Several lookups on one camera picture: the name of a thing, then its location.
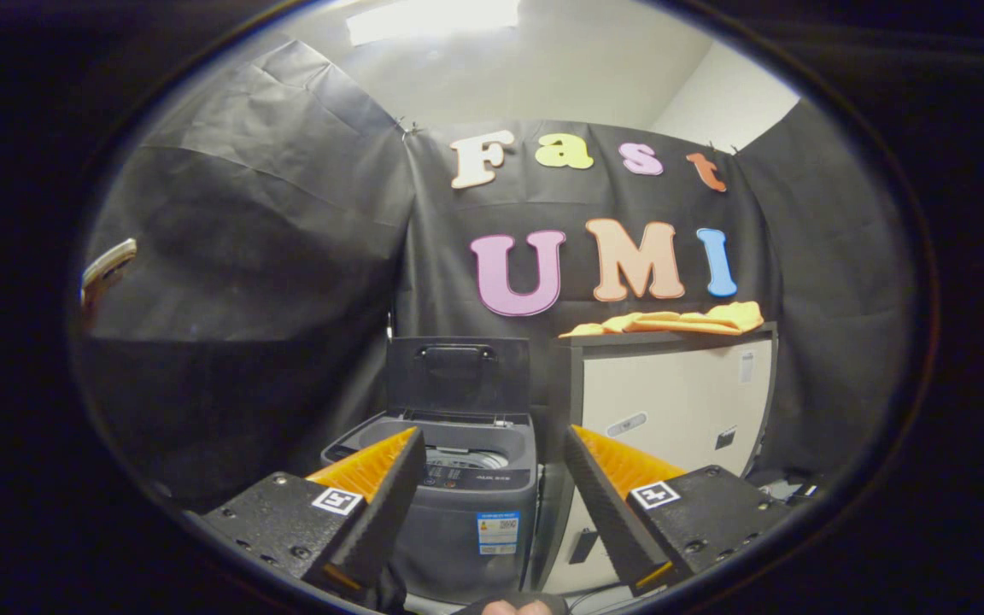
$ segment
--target pink letter u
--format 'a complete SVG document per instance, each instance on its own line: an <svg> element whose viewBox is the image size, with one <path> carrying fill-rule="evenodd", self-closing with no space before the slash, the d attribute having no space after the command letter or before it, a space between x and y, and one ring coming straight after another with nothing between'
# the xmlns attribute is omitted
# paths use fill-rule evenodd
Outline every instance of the pink letter u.
<svg viewBox="0 0 984 615"><path fill-rule="evenodd" d="M507 253L514 238L489 235L473 240L469 249L477 254L481 303L504 316L532 316L551 308L559 296L559 245L566 239L561 231L536 231L526 238L538 250L538 288L529 295L512 291L507 280Z"/></svg>

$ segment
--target orange cloth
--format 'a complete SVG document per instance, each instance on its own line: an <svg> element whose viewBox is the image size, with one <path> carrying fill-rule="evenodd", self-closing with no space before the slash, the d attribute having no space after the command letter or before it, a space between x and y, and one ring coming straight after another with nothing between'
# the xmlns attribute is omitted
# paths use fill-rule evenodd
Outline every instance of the orange cloth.
<svg viewBox="0 0 984 615"><path fill-rule="evenodd" d="M633 312L625 316L614 316L602 324L579 325L559 337L640 331L698 331L715 332L719 335L742 335L743 332L755 330L764 322L757 301L735 301L728 305L717 305L712 310L708 310L707 314Z"/></svg>

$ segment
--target washing machine lid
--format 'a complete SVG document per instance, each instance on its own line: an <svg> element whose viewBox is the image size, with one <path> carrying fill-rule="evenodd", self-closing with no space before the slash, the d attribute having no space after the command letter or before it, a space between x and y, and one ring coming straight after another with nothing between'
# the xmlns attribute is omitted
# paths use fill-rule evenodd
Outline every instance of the washing machine lid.
<svg viewBox="0 0 984 615"><path fill-rule="evenodd" d="M530 342L395 337L386 354L390 409L530 413Z"/></svg>

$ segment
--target washing machine drum opening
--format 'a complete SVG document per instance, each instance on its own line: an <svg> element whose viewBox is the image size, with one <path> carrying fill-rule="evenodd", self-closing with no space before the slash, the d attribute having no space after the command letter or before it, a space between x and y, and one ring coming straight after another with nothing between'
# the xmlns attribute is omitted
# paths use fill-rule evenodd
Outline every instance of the washing machine drum opening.
<svg viewBox="0 0 984 615"><path fill-rule="evenodd" d="M496 451L427 447L427 465L470 467L475 468L475 470L502 470L502 468L507 467L507 458Z"/></svg>

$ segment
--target foam letter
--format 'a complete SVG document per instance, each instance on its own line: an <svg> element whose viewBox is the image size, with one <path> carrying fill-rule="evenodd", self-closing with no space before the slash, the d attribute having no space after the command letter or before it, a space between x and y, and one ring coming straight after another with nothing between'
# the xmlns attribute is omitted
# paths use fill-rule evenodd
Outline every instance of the foam letter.
<svg viewBox="0 0 984 615"><path fill-rule="evenodd" d="M594 289L594 298L599 301L621 301L629 296L628 289L621 284L624 272L636 296L644 296L644 288L649 275L652 279L652 296L656 299L675 299L686 295L678 279L678 264L675 262L675 227L663 222L648 222L644 226L644 238L640 248L629 238L624 226L616 220L599 218L587 222L587 230L598 242L598 261L600 284Z"/></svg>
<svg viewBox="0 0 984 615"><path fill-rule="evenodd" d="M555 132L538 139L542 147L534 154L546 167L590 168L595 159L587 155L587 143L575 135Z"/></svg>
<svg viewBox="0 0 984 615"><path fill-rule="evenodd" d="M538 250L538 288L529 295L512 291L507 279L507 252L515 240L507 235L473 240L469 249L477 254L477 290L481 303L504 316L532 316L551 308L559 296L559 245L566 239L559 231L536 231L526 238Z"/></svg>
<svg viewBox="0 0 984 615"><path fill-rule="evenodd" d="M495 172L484 167L484 163L499 167L503 164L503 147L515 143L511 130L490 132L480 137L460 139L450 144L450 149L458 152L458 176L450 182L454 188L468 188L487 184L495 179Z"/></svg>
<svg viewBox="0 0 984 615"><path fill-rule="evenodd" d="M721 180L716 179L716 165L708 162L704 155L700 155L700 153L688 155L686 156L686 160L692 162L694 167L698 168L698 175L700 175L700 180L704 182L705 186L717 192L727 191L727 185L721 182Z"/></svg>
<svg viewBox="0 0 984 615"><path fill-rule="evenodd" d="M704 253L708 257L708 272L712 280L708 283L708 292L712 296L732 296L739 287L731 279L731 268L727 265L727 250L723 245L727 237L723 231L715 229L698 229L698 239L704 244Z"/></svg>
<svg viewBox="0 0 984 615"><path fill-rule="evenodd" d="M663 163L653 157L655 150L644 143L624 143L618 152L624 156L625 168L636 175L659 175L663 172Z"/></svg>

